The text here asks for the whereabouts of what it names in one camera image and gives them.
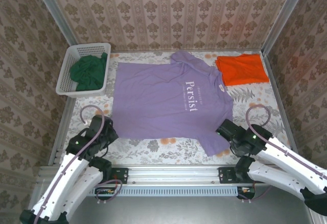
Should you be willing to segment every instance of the floral tablecloth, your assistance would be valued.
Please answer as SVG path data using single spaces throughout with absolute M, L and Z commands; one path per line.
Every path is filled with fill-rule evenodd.
M 191 52 L 203 59 L 207 64 L 215 66 L 218 55 L 238 56 L 252 52 Z M 105 96 L 78 98 L 75 103 L 73 116 L 69 125 L 64 148 L 68 141 L 85 128 L 79 118 L 80 109 L 88 104 L 99 106 L 110 116 L 113 103 L 113 90 L 118 62 L 164 64 L 170 63 L 172 52 L 120 53 L 110 55 L 107 91 Z M 253 83 L 228 87 L 228 93 L 234 99 L 233 121 L 237 125 L 247 128 L 245 113 L 255 104 L 263 104 L 271 111 L 271 120 L 265 128 L 273 133 L 281 142 L 289 146 L 281 115 L 270 83 Z M 90 108 L 84 111 L 84 118 L 90 123 L 97 112 Z M 252 123 L 262 124 L 267 114 L 264 109 L 257 108 L 250 113 Z M 238 158 L 230 150 L 215 156 L 207 156 L 197 140 L 187 138 L 158 138 L 157 140 L 123 140 L 117 139 L 109 146 L 106 159 L 113 164 L 235 164 Z

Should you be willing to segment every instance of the floral pattern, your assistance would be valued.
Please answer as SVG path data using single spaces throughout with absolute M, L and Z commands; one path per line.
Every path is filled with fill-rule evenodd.
M 268 58 L 299 153 L 327 168 L 327 0 L 299 0 Z
M 55 0 L 78 43 L 113 50 L 260 49 L 285 0 Z
M 215 66 L 218 55 L 240 55 L 238 52 L 191 52 L 203 59 L 210 66 Z M 170 62 L 170 52 L 120 53 L 111 54 L 107 79 L 106 95 L 101 97 L 78 98 L 63 148 L 69 139 L 75 136 L 85 126 L 79 118 L 79 110 L 87 104 L 95 104 L 103 109 L 107 116 L 111 114 L 113 103 L 114 80 L 118 62 L 165 64 Z M 246 110 L 254 104 L 264 104 L 270 109 L 272 117 L 265 126 L 280 141 L 289 146 L 283 121 L 279 113 L 274 93 L 270 83 L 253 83 L 228 87 L 228 93 L 234 99 L 233 121 L 247 127 Z M 84 111 L 88 123 L 95 114 L 94 109 Z M 262 124 L 267 119 L 263 109 L 250 113 L 251 122 Z M 158 138 L 157 140 L 123 140 L 117 139 L 109 146 L 106 159 L 114 164 L 234 164 L 238 158 L 230 150 L 222 154 L 208 157 L 196 140 L 187 138 Z
M 55 80 L 68 44 L 42 0 L 0 0 L 0 7 L 0 210 L 8 217 L 0 222 L 18 223 L 65 106 Z

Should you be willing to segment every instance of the shirt label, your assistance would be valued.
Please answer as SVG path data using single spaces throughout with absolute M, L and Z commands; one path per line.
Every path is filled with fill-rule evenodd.
M 219 88 L 220 88 L 220 90 L 222 91 L 222 92 L 225 92 L 225 89 L 224 89 L 224 87 L 223 87 L 223 85 L 219 85 Z

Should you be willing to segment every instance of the green cloth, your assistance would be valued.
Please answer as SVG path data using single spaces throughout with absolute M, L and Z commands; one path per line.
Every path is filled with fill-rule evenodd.
M 80 58 L 70 69 L 71 79 L 77 82 L 76 91 L 101 89 L 106 70 L 108 55 L 103 53 L 101 58 L 87 55 Z

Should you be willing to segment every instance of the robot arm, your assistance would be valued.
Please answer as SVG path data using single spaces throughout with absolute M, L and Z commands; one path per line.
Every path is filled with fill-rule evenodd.
M 42 224 L 68 224 L 73 213 L 87 194 L 97 184 L 109 180 L 111 162 L 95 157 L 95 154 L 118 138 L 110 118 L 105 117 L 103 129 L 97 139 L 76 160 L 72 161 L 77 153 L 81 151 L 81 148 L 99 131 L 101 122 L 101 116 L 94 116 L 90 127 L 82 130 L 69 141 L 66 149 L 67 154 L 64 156 L 63 162 L 45 194 L 32 210 L 24 210 L 20 215 L 20 221 L 23 224 L 33 224 L 35 222 Z M 63 169 L 67 165 L 69 167 L 63 173 Z M 51 193 L 53 185 L 60 176 L 60 181 Z
M 287 148 L 272 134 L 258 125 L 252 125 L 265 140 L 249 128 L 235 125 L 230 120 L 217 129 L 217 133 L 230 141 L 230 148 L 241 157 L 235 166 L 240 181 L 252 179 L 281 188 L 304 200 L 315 212 L 327 216 L 327 170 L 314 165 Z M 251 155 L 272 162 L 276 169 L 255 161 Z

